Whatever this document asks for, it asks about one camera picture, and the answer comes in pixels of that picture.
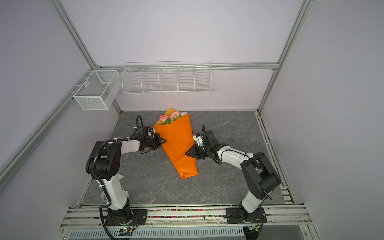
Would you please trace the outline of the orange yellow wrapping paper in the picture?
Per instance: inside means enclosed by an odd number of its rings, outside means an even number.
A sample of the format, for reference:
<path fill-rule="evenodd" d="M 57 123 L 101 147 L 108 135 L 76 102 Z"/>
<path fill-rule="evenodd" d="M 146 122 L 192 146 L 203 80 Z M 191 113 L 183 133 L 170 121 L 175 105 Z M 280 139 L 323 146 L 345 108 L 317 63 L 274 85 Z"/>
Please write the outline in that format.
<path fill-rule="evenodd" d="M 177 110 L 168 109 L 164 115 L 171 115 L 175 111 Z M 190 115 L 187 114 L 179 117 L 168 125 L 160 125 L 158 120 L 153 128 L 156 130 L 156 133 L 167 140 L 163 144 L 163 149 L 181 179 L 198 175 L 196 160 L 185 155 L 186 151 L 194 145 Z"/>

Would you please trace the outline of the pink fake rose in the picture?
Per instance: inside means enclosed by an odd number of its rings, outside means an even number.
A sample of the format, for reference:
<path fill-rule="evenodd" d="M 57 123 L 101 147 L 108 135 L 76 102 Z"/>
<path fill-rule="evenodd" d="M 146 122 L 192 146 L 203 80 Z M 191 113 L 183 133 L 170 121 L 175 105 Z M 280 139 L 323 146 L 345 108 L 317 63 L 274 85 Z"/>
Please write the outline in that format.
<path fill-rule="evenodd" d="M 162 115 L 159 117 L 160 125 L 168 125 L 172 123 L 170 115 Z"/>

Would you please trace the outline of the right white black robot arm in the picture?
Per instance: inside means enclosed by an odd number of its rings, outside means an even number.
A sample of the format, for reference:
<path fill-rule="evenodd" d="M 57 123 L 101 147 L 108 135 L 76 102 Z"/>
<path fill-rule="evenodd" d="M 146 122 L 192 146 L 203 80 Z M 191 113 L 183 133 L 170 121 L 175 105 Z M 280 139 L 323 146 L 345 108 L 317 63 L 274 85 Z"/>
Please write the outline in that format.
<path fill-rule="evenodd" d="M 208 130 L 193 136 L 194 144 L 186 156 L 200 160 L 210 158 L 216 164 L 230 164 L 242 170 L 248 192 L 240 203 L 240 210 L 253 214 L 263 201 L 282 183 L 281 177 L 268 157 L 262 153 L 255 154 L 236 150 L 221 144 L 213 131 Z"/>

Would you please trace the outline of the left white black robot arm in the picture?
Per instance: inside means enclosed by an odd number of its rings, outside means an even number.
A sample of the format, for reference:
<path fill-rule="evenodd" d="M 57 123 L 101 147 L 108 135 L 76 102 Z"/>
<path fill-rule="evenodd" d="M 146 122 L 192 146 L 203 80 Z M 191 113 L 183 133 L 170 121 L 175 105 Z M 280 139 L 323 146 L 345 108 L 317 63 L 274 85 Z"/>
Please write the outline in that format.
<path fill-rule="evenodd" d="M 135 130 L 128 138 L 114 138 L 105 141 L 97 141 L 86 163 L 86 172 L 94 179 L 102 189 L 107 203 L 99 206 L 101 223 L 107 236 L 114 240 L 114 236 L 107 229 L 103 209 L 106 209 L 111 219 L 121 219 L 122 224 L 128 226 L 137 219 L 137 223 L 128 230 L 131 234 L 140 225 L 140 218 L 131 210 L 129 198 L 124 194 L 119 179 L 121 155 L 140 152 L 145 154 L 145 149 L 155 151 L 167 142 L 153 128 L 145 126 L 142 116 L 138 115 L 135 122 Z"/>

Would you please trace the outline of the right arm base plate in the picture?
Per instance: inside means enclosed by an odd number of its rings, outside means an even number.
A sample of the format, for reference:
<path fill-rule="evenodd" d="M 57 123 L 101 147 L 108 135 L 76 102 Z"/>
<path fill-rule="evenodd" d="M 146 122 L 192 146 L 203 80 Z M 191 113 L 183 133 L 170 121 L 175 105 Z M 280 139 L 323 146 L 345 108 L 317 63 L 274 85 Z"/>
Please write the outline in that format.
<path fill-rule="evenodd" d="M 228 224 L 264 224 L 267 222 L 266 213 L 262 207 L 252 213 L 248 213 L 240 207 L 226 208 L 224 218 Z"/>

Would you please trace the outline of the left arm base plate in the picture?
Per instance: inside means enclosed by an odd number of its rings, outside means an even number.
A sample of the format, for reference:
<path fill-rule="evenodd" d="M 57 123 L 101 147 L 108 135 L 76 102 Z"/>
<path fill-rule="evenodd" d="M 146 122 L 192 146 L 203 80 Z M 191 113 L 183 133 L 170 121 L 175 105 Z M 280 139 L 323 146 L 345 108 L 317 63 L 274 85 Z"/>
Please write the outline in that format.
<path fill-rule="evenodd" d="M 144 226 L 148 216 L 148 209 L 133 209 L 129 217 L 108 213 L 105 218 L 106 226 Z"/>

